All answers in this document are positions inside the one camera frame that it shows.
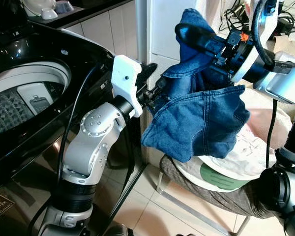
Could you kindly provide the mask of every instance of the washing machine drum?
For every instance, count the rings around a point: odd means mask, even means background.
[[[0,73],[0,133],[48,108],[70,79],[67,67],[51,61],[26,63]]]

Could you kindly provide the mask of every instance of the washing machine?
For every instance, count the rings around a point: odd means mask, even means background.
[[[82,82],[96,67],[82,89],[68,143],[83,115],[112,99],[113,60],[111,52],[94,42],[29,22],[18,1],[0,1],[0,236],[24,235],[48,199],[56,180],[60,139]],[[130,136],[140,140],[140,124],[133,130],[137,133]],[[94,209],[103,212],[95,216],[100,219],[98,231],[116,208],[132,172],[133,150],[125,129],[108,158],[105,183],[97,188]],[[105,188],[115,170],[121,187]]]

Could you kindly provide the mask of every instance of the blue denim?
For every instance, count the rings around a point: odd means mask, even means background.
[[[213,32],[195,9],[185,10],[181,22]],[[177,40],[180,63],[162,74],[167,83],[141,142],[180,162],[193,155],[225,158],[249,118],[239,97],[245,86],[234,87],[228,76],[210,68],[210,56]]]

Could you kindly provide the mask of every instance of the white cup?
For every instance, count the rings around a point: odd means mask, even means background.
[[[50,20],[58,17],[57,13],[51,8],[43,8],[41,9],[41,18],[44,20]]]

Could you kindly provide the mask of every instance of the metal stool leg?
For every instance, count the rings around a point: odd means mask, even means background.
[[[247,225],[248,221],[250,220],[250,216],[246,216],[244,222],[242,223],[242,225],[240,226],[239,230],[237,231],[237,233],[233,233],[233,232],[228,232],[224,227],[220,226],[219,224],[215,223],[214,221],[212,221],[211,219],[207,218],[206,216],[202,215],[201,213],[195,211],[194,209],[192,209],[191,207],[189,207],[188,205],[186,205],[185,203],[182,203],[181,201],[179,201],[178,199],[176,199],[175,197],[173,197],[172,195],[168,194],[167,192],[165,192],[162,189],[162,179],[163,179],[163,173],[160,172],[159,176],[158,176],[158,183],[157,183],[157,187],[156,187],[156,191],[162,195],[163,197],[167,198],[168,200],[170,200],[171,202],[173,202],[174,204],[176,204],[178,207],[184,209],[185,211],[189,212],[190,214],[194,215],[195,217],[197,217],[198,219],[202,220],[203,222],[205,222],[206,224],[210,225],[211,227],[215,228],[216,230],[218,230],[219,232],[221,232],[223,235],[225,236],[239,236],[239,234],[243,231],[243,229],[245,228],[245,226]]]

